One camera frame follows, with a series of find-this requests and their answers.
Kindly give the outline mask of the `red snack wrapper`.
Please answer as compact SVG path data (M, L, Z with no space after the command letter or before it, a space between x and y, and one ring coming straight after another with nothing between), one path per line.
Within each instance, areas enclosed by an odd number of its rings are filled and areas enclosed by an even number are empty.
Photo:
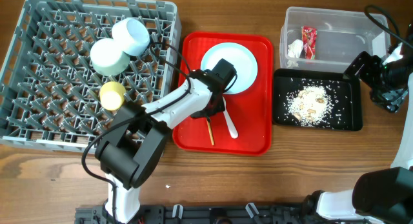
M303 26L301 29L301 40L303 42L304 58L315 59L317 29L310 26Z

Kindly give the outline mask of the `light blue bowl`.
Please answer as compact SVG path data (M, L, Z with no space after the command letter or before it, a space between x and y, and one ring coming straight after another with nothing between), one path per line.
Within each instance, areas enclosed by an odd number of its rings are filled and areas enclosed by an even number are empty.
M150 42L145 25L131 17L112 27L112 38L123 52L136 57L144 53Z

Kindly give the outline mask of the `white plastic fork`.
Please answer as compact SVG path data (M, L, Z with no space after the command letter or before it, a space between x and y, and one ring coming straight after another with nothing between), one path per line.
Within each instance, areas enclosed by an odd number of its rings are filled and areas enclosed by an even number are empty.
M238 138L239 134L238 134L237 129L236 129L229 113L228 113L225 98L223 98L223 104L224 104L224 108L225 108L225 110L223 111L223 114L224 114L225 121L227 123L229 134L230 134L231 138L236 139L236 138Z

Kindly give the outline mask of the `yellow cup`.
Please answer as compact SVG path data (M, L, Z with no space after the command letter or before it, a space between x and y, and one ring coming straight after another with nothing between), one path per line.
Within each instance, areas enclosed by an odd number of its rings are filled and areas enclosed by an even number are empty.
M110 111L118 110L125 100L124 93L126 89L121 83L115 81L105 83L99 91L101 106Z

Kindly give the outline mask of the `white napkin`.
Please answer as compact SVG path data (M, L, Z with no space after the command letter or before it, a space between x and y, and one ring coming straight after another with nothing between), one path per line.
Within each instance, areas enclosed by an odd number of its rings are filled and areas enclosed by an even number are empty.
M303 41L300 39L294 40L287 46L287 56L291 58L300 58L303 51Z

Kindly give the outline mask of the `green bowl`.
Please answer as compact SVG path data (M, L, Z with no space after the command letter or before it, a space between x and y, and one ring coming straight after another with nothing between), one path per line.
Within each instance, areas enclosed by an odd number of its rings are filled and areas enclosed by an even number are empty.
M91 48L93 69L102 76L116 76L129 65L130 58L111 38L98 40Z

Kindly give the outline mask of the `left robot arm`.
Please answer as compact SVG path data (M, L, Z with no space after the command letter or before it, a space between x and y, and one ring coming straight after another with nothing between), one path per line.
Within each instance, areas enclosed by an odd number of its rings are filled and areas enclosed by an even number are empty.
M105 210L112 223L128 223L140 209L141 186L157 166L172 130L188 117L223 111L223 94L235 70L195 70L167 96L144 105L124 104L98 136L95 157L110 184Z

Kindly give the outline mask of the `white round plate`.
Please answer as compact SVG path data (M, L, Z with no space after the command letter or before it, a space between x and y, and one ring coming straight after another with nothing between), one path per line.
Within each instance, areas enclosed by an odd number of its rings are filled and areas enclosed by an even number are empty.
M237 79L225 94L239 94L249 89L257 77L257 61L252 52L237 43L220 43L210 48L201 60L201 70L213 69L220 59L225 59L236 69Z

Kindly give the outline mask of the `wooden chopstick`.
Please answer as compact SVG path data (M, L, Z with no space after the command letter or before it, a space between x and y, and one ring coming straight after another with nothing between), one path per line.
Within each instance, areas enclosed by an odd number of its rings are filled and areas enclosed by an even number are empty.
M211 145L214 146L215 145L215 140L214 140L214 135L213 135L212 127L211 127L211 120L210 120L209 117L206 118L206 123L207 123L207 127L208 127L208 133L209 133L209 136L210 136Z

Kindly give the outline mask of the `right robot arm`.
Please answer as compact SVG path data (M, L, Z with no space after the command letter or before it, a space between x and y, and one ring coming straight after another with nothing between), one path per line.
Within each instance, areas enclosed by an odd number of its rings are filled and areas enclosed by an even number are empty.
M325 223L412 223L412 44L399 44L386 60L362 52L345 73L389 111L408 102L403 135L390 168L363 174L352 190L320 192L312 213Z

